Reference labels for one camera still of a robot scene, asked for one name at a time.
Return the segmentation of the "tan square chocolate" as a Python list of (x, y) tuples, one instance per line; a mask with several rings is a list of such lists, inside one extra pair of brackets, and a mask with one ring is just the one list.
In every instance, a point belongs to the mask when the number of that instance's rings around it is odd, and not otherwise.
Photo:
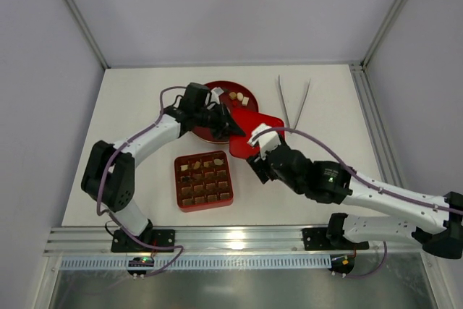
[(196, 169), (199, 169), (200, 168), (200, 162), (199, 161), (196, 161), (193, 165), (192, 165), (192, 169), (196, 170)]

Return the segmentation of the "red chocolate box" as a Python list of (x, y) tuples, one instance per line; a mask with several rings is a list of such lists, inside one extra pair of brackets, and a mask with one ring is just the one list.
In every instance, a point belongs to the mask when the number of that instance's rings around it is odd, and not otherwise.
[[(217, 166), (214, 159), (223, 164)], [(192, 165), (200, 162), (199, 169)], [(189, 169), (181, 171), (182, 165)], [(189, 176), (190, 182), (182, 182), (183, 176)], [(185, 212), (202, 211), (230, 206), (234, 201), (231, 172), (227, 155), (223, 151), (212, 151), (180, 156), (174, 160), (174, 182), (178, 208)]]

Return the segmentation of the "metal tongs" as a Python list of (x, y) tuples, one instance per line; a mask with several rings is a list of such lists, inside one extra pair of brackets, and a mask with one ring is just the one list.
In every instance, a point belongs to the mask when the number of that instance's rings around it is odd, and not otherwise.
[(284, 124), (287, 127), (297, 129), (302, 113), (305, 110), (305, 105), (309, 96), (311, 80), (304, 82), (302, 90), (296, 93), (285, 93), (283, 80), (280, 75), (277, 76), (276, 90), (279, 97), (281, 112), (283, 115)]

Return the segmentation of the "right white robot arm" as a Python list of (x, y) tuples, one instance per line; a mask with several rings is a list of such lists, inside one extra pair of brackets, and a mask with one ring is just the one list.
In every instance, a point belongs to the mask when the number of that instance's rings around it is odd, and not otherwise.
[(326, 239), (337, 250), (372, 241), (400, 242), (421, 246), (439, 258), (462, 258), (462, 195), (421, 195), (344, 169), (334, 161), (311, 161), (300, 151), (282, 143), (266, 154), (256, 153), (247, 163), (262, 183), (283, 182), (298, 195), (321, 204), (359, 206), (379, 216), (333, 213)]

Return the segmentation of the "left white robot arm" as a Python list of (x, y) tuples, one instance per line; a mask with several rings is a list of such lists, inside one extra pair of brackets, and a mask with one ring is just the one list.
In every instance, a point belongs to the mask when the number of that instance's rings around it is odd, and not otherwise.
[(183, 94), (172, 104), (161, 105), (156, 120), (146, 128), (115, 143), (95, 143), (82, 176), (81, 189), (95, 201), (97, 215), (108, 215), (140, 249), (172, 250), (153, 244), (153, 225), (134, 201), (137, 166), (196, 127), (208, 128), (217, 140), (245, 136), (210, 88), (191, 82), (180, 89)]

